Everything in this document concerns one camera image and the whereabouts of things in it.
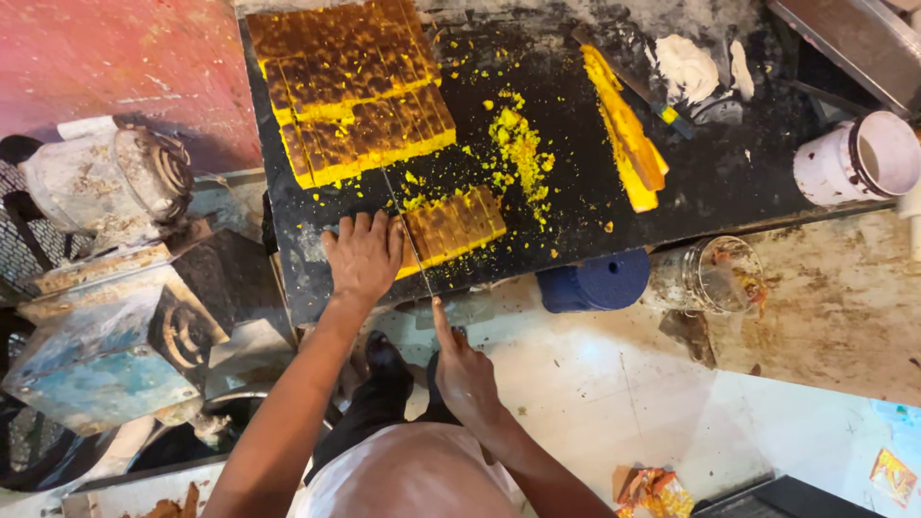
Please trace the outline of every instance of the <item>knife blade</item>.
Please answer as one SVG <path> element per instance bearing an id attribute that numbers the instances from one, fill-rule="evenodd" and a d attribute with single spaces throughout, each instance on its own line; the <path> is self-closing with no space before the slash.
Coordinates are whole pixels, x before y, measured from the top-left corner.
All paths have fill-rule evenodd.
<path id="1" fill-rule="evenodd" d="M 614 75 L 626 83 L 626 85 L 630 87 L 632 91 L 636 92 L 636 95 L 642 100 L 646 101 L 652 108 L 652 111 L 655 112 L 665 124 L 675 128 L 678 133 L 682 134 L 682 136 L 688 140 L 694 137 L 694 128 L 688 124 L 674 108 L 658 100 L 656 95 L 649 91 L 645 83 L 634 77 L 626 68 L 614 61 L 610 54 L 604 52 L 602 48 L 595 43 L 595 40 L 589 36 L 582 26 L 573 29 L 572 37 L 578 41 L 579 45 L 595 47 L 595 50 L 598 51 L 601 58 L 608 64 L 608 67 L 610 67 Z"/>
<path id="2" fill-rule="evenodd" d="M 432 285 L 428 282 L 428 276 L 426 275 L 426 270 L 422 267 L 422 259 L 419 258 L 419 251 L 415 248 L 415 243 L 413 242 L 413 236 L 409 233 L 409 227 L 406 225 L 406 218 L 403 217 L 402 211 L 400 210 L 400 202 L 397 201 L 397 194 L 393 192 L 393 185 L 391 185 L 391 179 L 387 176 L 387 170 L 384 169 L 384 166 L 380 166 L 380 174 L 384 175 L 384 182 L 387 184 L 387 190 L 391 192 L 391 200 L 393 200 L 393 205 L 397 207 L 397 214 L 400 216 L 400 222 L 403 225 L 403 230 L 406 232 L 406 239 L 409 240 L 409 246 L 413 249 L 413 256 L 415 257 L 415 262 L 419 265 L 419 274 L 422 276 L 422 279 L 426 282 L 426 289 L 428 289 L 428 295 L 435 298 L 435 292 L 432 291 Z"/>

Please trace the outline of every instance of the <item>red wall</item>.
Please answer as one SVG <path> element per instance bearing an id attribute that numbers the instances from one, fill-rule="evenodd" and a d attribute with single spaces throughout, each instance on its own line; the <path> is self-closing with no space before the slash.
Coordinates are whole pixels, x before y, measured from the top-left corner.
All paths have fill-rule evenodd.
<path id="1" fill-rule="evenodd" d="M 0 0 L 0 136 L 125 114 L 192 167 L 262 166 L 231 0 Z"/>

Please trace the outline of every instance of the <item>metal grille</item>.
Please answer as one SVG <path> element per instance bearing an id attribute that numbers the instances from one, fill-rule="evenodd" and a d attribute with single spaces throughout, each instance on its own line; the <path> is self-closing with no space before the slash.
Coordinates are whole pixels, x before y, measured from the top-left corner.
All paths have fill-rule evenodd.
<path id="1" fill-rule="evenodd" d="M 0 196 L 15 191 L 26 191 L 26 181 L 19 170 L 0 160 Z M 55 266 L 60 266 L 64 257 L 64 235 L 54 228 L 47 219 L 38 219 L 29 223 L 35 239 L 41 249 Z M 92 240 L 85 236 L 74 236 L 73 252 L 90 244 Z M 9 220 L 6 209 L 0 203 L 0 277 L 2 281 L 27 299 L 38 295 L 38 288 L 29 279 L 42 272 L 38 261 L 19 236 L 16 226 Z"/>

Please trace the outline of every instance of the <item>left hand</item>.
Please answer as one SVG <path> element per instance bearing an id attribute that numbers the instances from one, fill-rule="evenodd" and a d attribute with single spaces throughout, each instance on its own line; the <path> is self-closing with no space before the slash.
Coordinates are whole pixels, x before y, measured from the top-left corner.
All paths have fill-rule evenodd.
<path id="1" fill-rule="evenodd" d="M 387 213 L 362 212 L 355 221 L 339 220 L 339 235 L 326 230 L 321 238 L 332 268 L 332 296 L 370 310 L 391 288 L 402 262 L 402 224 L 388 232 Z"/>

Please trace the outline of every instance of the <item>white dough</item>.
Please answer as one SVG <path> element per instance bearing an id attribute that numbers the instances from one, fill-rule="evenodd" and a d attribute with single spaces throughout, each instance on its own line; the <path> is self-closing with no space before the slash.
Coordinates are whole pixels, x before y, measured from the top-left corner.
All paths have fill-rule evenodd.
<path id="1" fill-rule="evenodd" d="M 745 63 L 745 49 L 738 40 L 733 40 L 729 46 L 729 53 L 732 54 L 732 76 L 736 78 L 733 88 L 738 88 L 742 94 L 743 100 L 751 100 L 754 96 L 754 82 L 752 74 L 749 73 L 748 65 Z"/>
<path id="2" fill-rule="evenodd" d="M 656 40 L 656 56 L 659 72 L 669 83 L 669 104 L 682 99 L 700 102 L 719 84 L 717 64 L 687 38 L 671 34 Z"/>

